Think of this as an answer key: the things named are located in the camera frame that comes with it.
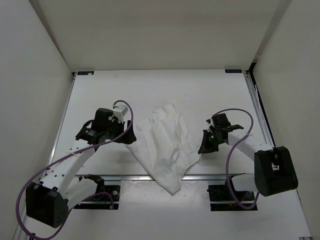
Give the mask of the white pleated skirt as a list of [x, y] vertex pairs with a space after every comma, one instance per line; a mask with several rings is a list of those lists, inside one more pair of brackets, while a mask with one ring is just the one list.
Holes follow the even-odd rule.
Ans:
[[175, 102], [162, 106], [134, 129], [136, 141], [127, 148], [143, 169], [174, 195], [181, 189], [186, 171], [201, 158], [179, 107]]

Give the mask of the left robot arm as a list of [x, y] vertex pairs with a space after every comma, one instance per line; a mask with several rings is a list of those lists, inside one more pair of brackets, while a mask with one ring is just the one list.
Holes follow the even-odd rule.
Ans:
[[39, 182], [31, 182], [25, 190], [26, 215], [53, 228], [60, 227], [68, 212], [85, 199], [100, 200], [105, 195], [104, 180], [94, 174], [76, 175], [100, 146], [106, 143], [130, 145], [137, 138], [133, 120], [125, 121], [132, 110], [127, 105], [99, 108], [93, 120], [87, 121], [75, 136], [66, 159], [56, 161]]

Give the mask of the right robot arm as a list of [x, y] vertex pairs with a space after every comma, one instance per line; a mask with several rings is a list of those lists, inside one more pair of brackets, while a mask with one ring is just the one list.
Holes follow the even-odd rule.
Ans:
[[243, 192], [257, 192], [264, 197], [284, 193], [298, 188], [290, 151], [260, 142], [239, 124], [232, 125], [225, 113], [215, 114], [206, 121], [199, 154], [219, 151], [219, 146], [228, 144], [231, 151], [238, 149], [253, 162], [253, 173], [232, 175], [225, 167], [224, 193], [230, 200], [238, 199]]

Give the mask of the blue right corner label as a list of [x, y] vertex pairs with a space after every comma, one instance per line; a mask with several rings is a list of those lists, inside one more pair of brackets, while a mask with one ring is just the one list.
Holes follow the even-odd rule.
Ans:
[[242, 74], [243, 71], [241, 69], [225, 69], [225, 73], [228, 73], [228, 74]]

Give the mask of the blue corner label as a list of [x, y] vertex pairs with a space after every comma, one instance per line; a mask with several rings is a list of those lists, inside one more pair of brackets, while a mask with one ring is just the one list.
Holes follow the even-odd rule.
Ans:
[[94, 71], [78, 71], [78, 76], [91, 76], [94, 74]]
[[242, 74], [243, 71], [241, 69], [225, 69], [225, 73], [228, 73], [228, 74]]

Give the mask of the blue left corner label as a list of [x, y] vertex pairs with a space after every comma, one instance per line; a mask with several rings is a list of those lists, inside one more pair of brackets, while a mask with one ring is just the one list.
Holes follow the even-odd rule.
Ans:
[[94, 74], [94, 71], [78, 71], [78, 76], [91, 76]]

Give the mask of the aluminium front table rail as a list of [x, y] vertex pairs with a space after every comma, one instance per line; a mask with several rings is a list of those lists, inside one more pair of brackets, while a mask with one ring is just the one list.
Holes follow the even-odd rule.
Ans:
[[[72, 180], [90, 180], [98, 184], [102, 181], [153, 181], [154, 179], [149, 175], [79, 175], [72, 178]], [[223, 174], [201, 174], [201, 175], [184, 175], [183, 181], [225, 181], [226, 176]]]

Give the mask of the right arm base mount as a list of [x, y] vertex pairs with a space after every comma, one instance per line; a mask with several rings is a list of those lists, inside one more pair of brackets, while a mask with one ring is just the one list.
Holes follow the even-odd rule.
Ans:
[[[209, 194], [210, 211], [211, 212], [238, 212], [238, 211], [257, 211], [255, 205], [251, 209], [244, 209], [239, 206], [233, 199], [226, 185], [208, 185], [207, 192]], [[253, 192], [235, 191], [235, 196], [241, 203], [250, 207], [256, 198]]]

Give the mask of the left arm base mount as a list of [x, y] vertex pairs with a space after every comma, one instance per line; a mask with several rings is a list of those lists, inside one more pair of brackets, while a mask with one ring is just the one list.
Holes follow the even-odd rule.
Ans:
[[76, 205], [77, 210], [118, 210], [121, 196], [120, 181], [105, 181], [100, 194]]

